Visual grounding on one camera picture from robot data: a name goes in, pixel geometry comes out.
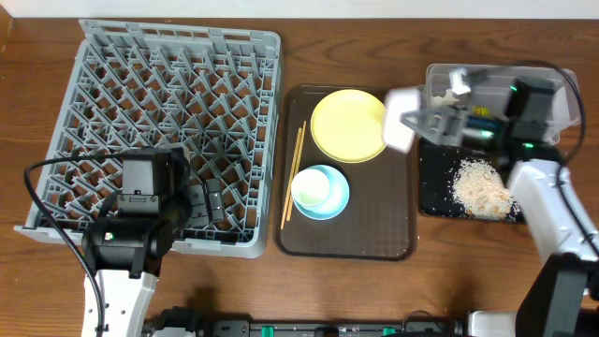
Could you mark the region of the white bowl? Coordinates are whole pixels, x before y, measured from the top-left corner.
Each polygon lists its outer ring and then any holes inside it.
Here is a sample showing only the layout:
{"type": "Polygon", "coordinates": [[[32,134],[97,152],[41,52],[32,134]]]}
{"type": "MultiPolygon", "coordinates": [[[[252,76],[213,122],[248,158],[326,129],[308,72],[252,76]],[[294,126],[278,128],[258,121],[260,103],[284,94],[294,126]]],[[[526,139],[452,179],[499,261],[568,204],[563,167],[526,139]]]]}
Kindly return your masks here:
{"type": "Polygon", "coordinates": [[[387,147],[408,154],[415,132],[402,122],[402,116],[420,109],[421,93],[417,87],[397,88],[387,92],[382,140],[387,147]]]}

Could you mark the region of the clear plastic bin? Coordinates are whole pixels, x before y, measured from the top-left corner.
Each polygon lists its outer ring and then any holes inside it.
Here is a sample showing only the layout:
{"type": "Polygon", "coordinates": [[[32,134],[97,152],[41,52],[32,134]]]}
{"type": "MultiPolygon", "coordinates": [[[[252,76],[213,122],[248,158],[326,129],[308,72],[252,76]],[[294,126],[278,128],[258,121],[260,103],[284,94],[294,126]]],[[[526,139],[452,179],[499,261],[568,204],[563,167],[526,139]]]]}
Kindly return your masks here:
{"type": "MultiPolygon", "coordinates": [[[[432,108],[431,98],[434,95],[444,95],[446,89],[451,89],[448,73],[459,67],[464,67],[469,71],[492,68],[491,65],[429,65],[425,84],[420,87],[423,108],[432,108]]],[[[500,114],[505,110],[512,92],[510,86],[517,77],[542,78],[552,81],[555,85],[556,94],[553,97],[551,112],[548,115],[548,130],[544,136],[545,142],[550,144],[558,143],[560,134],[564,129],[580,124],[580,112],[575,95],[565,78],[551,68],[517,66],[491,72],[486,81],[474,88],[471,100],[468,100],[466,95],[454,94],[454,96],[460,100],[459,105],[467,106],[468,103],[472,103],[474,106],[488,108],[491,114],[500,114]]]]}

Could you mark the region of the light blue plate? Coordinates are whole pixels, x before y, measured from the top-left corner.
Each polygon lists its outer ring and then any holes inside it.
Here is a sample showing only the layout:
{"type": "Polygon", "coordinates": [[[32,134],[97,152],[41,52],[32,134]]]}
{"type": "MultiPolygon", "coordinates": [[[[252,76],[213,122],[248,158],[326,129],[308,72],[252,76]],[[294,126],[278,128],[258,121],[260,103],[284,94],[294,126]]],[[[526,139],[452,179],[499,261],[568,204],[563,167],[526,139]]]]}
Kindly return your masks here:
{"type": "Polygon", "coordinates": [[[305,215],[310,219],[317,221],[325,221],[332,219],[339,215],[349,202],[349,183],[345,176],[339,170],[332,166],[314,165],[308,167],[307,169],[309,168],[319,169],[328,176],[330,183],[329,196],[324,202],[315,207],[304,208],[293,200],[294,205],[301,214],[305,215]]]}

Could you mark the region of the grey dishwasher rack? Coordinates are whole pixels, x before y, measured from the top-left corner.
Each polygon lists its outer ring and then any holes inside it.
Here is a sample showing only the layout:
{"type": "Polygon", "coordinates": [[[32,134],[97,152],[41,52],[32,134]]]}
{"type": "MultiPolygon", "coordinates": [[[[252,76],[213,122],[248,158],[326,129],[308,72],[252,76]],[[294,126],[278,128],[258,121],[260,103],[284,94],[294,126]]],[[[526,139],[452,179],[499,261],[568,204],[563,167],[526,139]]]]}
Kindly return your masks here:
{"type": "Polygon", "coordinates": [[[217,179],[223,221],[182,254],[256,258],[269,225],[283,49],[269,31],[84,20],[37,194],[79,241],[122,185],[117,153],[182,143],[192,182],[217,179]]]}

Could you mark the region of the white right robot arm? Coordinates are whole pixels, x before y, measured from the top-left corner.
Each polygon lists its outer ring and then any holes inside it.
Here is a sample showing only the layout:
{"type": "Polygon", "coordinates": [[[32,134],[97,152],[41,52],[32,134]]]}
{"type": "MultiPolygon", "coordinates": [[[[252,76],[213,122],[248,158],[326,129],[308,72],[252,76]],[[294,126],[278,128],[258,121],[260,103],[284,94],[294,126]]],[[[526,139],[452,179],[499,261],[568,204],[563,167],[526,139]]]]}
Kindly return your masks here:
{"type": "Polygon", "coordinates": [[[520,76],[504,110],[482,117],[473,108],[440,109],[444,145],[481,150],[502,175],[529,227],[543,267],[515,313],[476,311],[470,336],[595,336],[598,315],[582,309],[598,297],[598,230],[570,182],[568,160],[546,141],[561,87],[520,76]]]}

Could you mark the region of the green yellow snack wrapper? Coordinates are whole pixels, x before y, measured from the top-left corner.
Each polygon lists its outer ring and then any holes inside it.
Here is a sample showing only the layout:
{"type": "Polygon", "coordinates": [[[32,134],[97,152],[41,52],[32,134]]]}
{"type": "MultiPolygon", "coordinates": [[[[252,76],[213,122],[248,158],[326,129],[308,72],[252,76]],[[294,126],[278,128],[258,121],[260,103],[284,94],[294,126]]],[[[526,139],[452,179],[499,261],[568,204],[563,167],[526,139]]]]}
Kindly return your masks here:
{"type": "Polygon", "coordinates": [[[472,108],[472,114],[475,116],[480,116],[484,118],[489,118],[491,116],[490,111],[486,107],[474,106],[472,108]]]}

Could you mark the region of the yellow plate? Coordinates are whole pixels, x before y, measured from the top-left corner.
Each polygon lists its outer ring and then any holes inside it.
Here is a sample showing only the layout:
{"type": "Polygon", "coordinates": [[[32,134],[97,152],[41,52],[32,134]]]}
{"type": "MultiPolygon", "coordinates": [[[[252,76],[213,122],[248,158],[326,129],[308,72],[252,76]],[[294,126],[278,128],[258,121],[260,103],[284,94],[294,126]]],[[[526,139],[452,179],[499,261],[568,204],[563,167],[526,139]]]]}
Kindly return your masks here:
{"type": "Polygon", "coordinates": [[[374,95],[342,89],[315,106],[310,122],[318,149],[329,158],[349,164],[369,161],[382,153],[385,106],[374,95]]]}

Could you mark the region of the white tissue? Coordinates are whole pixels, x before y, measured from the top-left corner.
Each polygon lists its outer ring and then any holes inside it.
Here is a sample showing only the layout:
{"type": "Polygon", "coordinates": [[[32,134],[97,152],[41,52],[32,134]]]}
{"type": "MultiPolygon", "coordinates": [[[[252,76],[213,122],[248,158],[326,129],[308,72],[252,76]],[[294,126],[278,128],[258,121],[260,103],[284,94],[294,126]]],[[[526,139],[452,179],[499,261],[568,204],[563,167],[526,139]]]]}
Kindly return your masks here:
{"type": "Polygon", "coordinates": [[[446,89],[444,95],[434,95],[431,98],[431,106],[433,108],[453,106],[458,104],[459,102],[460,100],[454,96],[454,93],[451,89],[446,89]]]}

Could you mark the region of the wooden chopstick right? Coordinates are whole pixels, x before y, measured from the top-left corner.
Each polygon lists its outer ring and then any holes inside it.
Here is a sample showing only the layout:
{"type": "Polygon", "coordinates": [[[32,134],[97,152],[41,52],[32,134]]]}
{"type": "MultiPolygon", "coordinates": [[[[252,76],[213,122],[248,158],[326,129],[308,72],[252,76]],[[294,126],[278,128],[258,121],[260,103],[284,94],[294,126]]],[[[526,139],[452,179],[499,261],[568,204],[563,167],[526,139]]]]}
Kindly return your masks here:
{"type": "MultiPolygon", "coordinates": [[[[300,142],[300,146],[299,146],[299,153],[298,153],[298,158],[297,158],[297,162],[296,162],[296,166],[295,166],[295,171],[294,171],[293,179],[295,178],[295,176],[297,175],[297,173],[299,172],[299,169],[300,169],[300,160],[301,160],[301,155],[302,155],[303,143],[304,143],[304,139],[305,139],[305,133],[306,133],[306,129],[307,129],[307,122],[306,121],[303,122],[302,127],[303,127],[303,133],[302,133],[302,136],[301,136],[301,142],[300,142]]],[[[293,209],[293,198],[292,198],[292,195],[290,197],[291,197],[291,199],[289,200],[289,205],[288,205],[288,208],[287,208],[285,224],[290,220],[292,209],[293,209]]]]}

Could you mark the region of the black plastic tray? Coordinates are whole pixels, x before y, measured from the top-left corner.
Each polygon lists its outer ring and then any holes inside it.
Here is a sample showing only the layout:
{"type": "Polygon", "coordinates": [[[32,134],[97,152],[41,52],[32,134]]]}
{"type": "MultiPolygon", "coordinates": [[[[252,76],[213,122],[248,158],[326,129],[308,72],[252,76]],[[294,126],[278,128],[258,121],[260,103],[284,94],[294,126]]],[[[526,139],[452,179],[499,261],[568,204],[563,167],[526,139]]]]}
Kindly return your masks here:
{"type": "Polygon", "coordinates": [[[475,215],[454,199],[454,181],[462,163],[481,162],[490,165],[481,152],[434,145],[425,139],[418,142],[418,198],[421,213],[435,217],[464,218],[503,223],[523,223],[519,205],[514,202],[505,215],[475,215]]]}

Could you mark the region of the brown plastic tray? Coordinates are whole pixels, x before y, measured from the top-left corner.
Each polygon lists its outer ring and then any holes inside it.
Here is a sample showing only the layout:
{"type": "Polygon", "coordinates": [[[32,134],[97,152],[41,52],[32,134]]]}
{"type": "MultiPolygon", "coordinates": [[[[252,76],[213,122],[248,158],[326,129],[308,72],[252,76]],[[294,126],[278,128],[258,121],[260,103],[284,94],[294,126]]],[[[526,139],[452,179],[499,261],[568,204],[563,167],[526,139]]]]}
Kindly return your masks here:
{"type": "Polygon", "coordinates": [[[282,192],[277,201],[274,239],[291,256],[356,258],[401,261],[416,249],[416,160],[415,153],[403,154],[386,148],[375,158],[348,164],[327,157],[318,149],[310,132],[303,138],[299,167],[329,165],[347,179],[348,204],[329,220],[313,220],[297,208],[282,220],[286,189],[297,134],[308,127],[314,108],[337,86],[298,85],[285,95],[281,126],[283,157],[282,192]]]}

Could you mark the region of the rice food waste pile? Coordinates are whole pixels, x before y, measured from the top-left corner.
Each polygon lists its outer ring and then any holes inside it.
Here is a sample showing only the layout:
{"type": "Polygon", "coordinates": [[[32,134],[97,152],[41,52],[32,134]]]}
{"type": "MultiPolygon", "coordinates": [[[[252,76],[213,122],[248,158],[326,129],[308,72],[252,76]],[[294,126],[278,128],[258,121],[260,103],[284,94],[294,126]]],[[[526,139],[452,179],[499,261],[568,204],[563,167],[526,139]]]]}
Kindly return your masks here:
{"type": "Polygon", "coordinates": [[[504,186],[500,174],[482,159],[462,159],[450,184],[452,200],[469,217],[515,220],[519,205],[504,186]]]}

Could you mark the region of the wooden chopstick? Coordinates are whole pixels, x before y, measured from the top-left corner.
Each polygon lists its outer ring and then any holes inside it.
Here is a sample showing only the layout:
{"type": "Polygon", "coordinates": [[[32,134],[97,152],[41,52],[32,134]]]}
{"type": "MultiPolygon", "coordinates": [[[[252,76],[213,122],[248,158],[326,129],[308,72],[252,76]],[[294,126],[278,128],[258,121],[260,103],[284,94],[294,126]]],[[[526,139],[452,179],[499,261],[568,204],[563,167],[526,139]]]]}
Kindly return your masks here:
{"type": "Polygon", "coordinates": [[[286,213],[287,213],[287,208],[289,205],[289,200],[291,199],[291,182],[294,176],[294,171],[295,171],[295,166],[296,166],[296,162],[297,162],[297,158],[298,158],[298,153],[300,151],[300,142],[301,142],[301,136],[303,133],[303,127],[300,127],[298,130],[298,135],[297,135],[297,139],[296,139],[296,144],[295,144],[295,148],[294,148],[294,153],[293,153],[293,157],[292,157],[292,162],[291,162],[291,170],[289,173],[289,178],[287,180],[287,187],[286,187],[286,191],[285,191],[285,203],[284,203],[284,207],[283,207],[283,213],[282,213],[282,219],[281,219],[281,224],[280,224],[280,229],[283,230],[284,226],[285,226],[285,219],[286,219],[286,213]]]}
{"type": "MultiPolygon", "coordinates": [[[[302,133],[302,136],[301,136],[301,142],[300,142],[300,146],[299,146],[299,153],[298,153],[298,158],[297,158],[297,162],[296,162],[296,166],[295,166],[295,171],[294,171],[293,179],[295,178],[295,176],[297,175],[297,173],[299,172],[299,169],[300,169],[300,160],[301,160],[301,155],[302,155],[303,143],[304,143],[304,139],[305,139],[305,133],[306,133],[306,129],[307,129],[307,122],[306,121],[303,122],[302,127],[303,127],[303,133],[302,133]]],[[[288,208],[287,208],[285,224],[290,220],[292,209],[293,209],[293,198],[292,198],[292,195],[290,197],[291,197],[291,199],[289,200],[289,205],[288,205],[288,208]]]]}

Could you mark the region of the white green cup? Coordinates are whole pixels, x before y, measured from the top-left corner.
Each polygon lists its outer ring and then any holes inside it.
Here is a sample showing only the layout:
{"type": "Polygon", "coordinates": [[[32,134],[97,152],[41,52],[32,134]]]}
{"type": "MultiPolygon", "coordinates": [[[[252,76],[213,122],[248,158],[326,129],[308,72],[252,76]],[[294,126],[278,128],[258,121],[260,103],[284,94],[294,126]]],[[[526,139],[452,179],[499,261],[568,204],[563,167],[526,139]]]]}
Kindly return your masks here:
{"type": "Polygon", "coordinates": [[[328,176],[316,168],[307,168],[295,175],[291,184],[294,201],[304,208],[315,207],[329,196],[328,176]]]}

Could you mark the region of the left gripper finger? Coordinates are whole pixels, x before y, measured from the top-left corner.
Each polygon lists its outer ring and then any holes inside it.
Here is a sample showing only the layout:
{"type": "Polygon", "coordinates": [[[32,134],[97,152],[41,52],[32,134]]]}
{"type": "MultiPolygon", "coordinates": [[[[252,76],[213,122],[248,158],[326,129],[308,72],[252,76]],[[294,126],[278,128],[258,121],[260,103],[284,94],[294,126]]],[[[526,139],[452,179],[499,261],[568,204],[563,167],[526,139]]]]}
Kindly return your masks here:
{"type": "Polygon", "coordinates": [[[189,227],[205,227],[209,224],[207,204],[204,189],[201,184],[190,185],[187,188],[187,196],[192,205],[189,227]]]}
{"type": "Polygon", "coordinates": [[[209,179],[205,182],[205,201],[207,213],[211,223],[223,221],[225,210],[222,200],[222,189],[217,179],[209,179]]]}

